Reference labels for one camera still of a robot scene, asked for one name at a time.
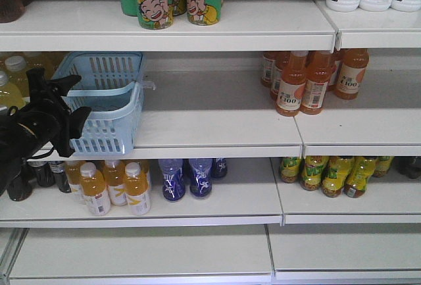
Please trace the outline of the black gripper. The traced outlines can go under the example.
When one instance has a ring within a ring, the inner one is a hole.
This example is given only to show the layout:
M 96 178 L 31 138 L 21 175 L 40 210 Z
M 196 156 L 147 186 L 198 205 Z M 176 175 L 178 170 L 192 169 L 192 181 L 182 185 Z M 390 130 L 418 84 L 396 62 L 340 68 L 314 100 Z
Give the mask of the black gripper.
M 81 81 L 80 75 L 47 80 L 43 68 L 26 72 L 30 102 L 20 110 L 18 124 L 27 132 L 25 156 L 33 157 L 46 143 L 51 143 L 61 157 L 70 157 L 74 150 L 71 139 L 82 136 L 91 107 L 72 110 L 64 102 L 68 92 Z

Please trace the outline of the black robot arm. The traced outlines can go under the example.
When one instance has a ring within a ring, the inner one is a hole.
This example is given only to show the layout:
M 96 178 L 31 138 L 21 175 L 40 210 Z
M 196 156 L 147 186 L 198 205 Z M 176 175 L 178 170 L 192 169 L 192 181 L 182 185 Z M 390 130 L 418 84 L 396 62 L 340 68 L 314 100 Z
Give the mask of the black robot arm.
M 70 157 L 75 150 L 71 139 L 78 139 L 91 108 L 72 111 L 63 97 L 81 81 L 80 75 L 47 80 L 43 68 L 26 72 L 30 102 L 21 109 L 11 107 L 1 115 L 1 193 L 20 174 L 23 159 L 33 159 L 46 143 L 61 157 Z

